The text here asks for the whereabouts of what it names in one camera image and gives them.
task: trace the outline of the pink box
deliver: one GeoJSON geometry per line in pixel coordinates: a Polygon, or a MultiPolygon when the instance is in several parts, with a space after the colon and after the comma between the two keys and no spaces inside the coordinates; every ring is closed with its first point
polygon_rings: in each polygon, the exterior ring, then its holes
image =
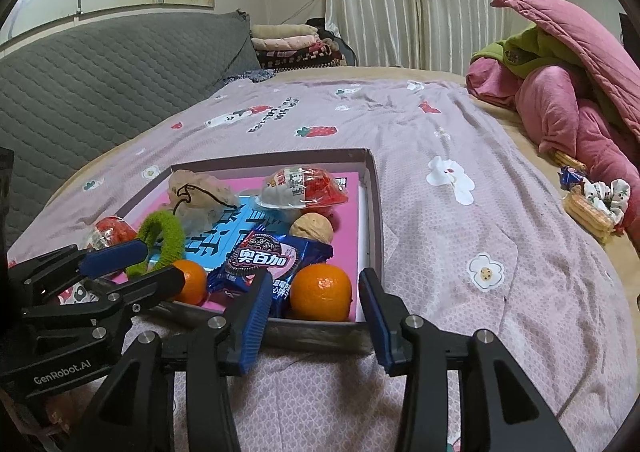
{"type": "MultiPolygon", "coordinates": [[[[206,172],[225,181],[237,193],[257,190],[265,177],[287,166],[316,166],[334,177],[346,178],[350,200],[335,208],[333,263],[351,279],[353,298],[350,321],[312,322],[270,318],[263,343],[295,350],[330,350],[367,353],[372,350],[358,299],[357,278],[372,267],[383,281],[383,241],[380,196],[372,154],[367,149],[330,149],[238,156],[172,165],[132,197],[117,213],[138,228],[149,213],[168,202],[167,186],[178,169],[206,172]]],[[[120,276],[116,281],[126,280],[120,276]]],[[[162,302],[154,311],[189,327],[205,323],[223,306],[207,301],[202,306],[162,302]]]]}

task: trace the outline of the pink bedsheet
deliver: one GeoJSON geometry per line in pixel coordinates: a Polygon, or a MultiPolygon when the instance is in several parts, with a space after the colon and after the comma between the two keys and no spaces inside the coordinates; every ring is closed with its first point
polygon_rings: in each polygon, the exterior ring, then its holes
{"type": "Polygon", "coordinates": [[[640,101],[632,99],[639,92],[640,70],[603,26],[573,4],[495,0],[492,5],[515,9],[572,48],[630,130],[621,132],[605,120],[584,73],[559,66],[541,67],[522,80],[496,60],[479,58],[466,76],[469,93],[515,108],[540,153],[559,149],[575,157],[587,166],[593,181],[610,183],[622,178],[628,182],[631,196],[622,227],[640,247],[640,145],[635,128],[640,101]],[[636,73],[637,80],[627,78],[636,73]]]}

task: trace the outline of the gray quilted mattress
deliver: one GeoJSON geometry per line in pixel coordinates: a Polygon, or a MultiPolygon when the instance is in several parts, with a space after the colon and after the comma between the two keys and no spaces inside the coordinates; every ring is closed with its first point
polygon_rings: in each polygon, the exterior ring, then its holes
{"type": "Polygon", "coordinates": [[[77,170],[259,69],[240,12],[84,24],[0,60],[0,145],[15,151],[11,245],[77,170]]]}

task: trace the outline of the red wrapped candy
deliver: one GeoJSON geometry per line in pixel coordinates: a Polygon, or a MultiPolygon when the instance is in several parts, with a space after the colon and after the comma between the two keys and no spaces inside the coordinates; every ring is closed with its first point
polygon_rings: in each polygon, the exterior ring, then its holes
{"type": "Polygon", "coordinates": [[[128,242],[135,239],[136,230],[119,217],[105,217],[95,223],[94,231],[89,237],[88,247],[102,249],[104,247],[128,242]]]}

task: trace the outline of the walnut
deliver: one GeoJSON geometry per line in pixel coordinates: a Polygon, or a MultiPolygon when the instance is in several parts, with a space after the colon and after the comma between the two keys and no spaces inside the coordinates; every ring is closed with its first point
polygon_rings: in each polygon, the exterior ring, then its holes
{"type": "Polygon", "coordinates": [[[304,239],[331,244],[334,239],[334,229],[329,220],[319,213],[305,213],[291,225],[289,234],[304,239]]]}

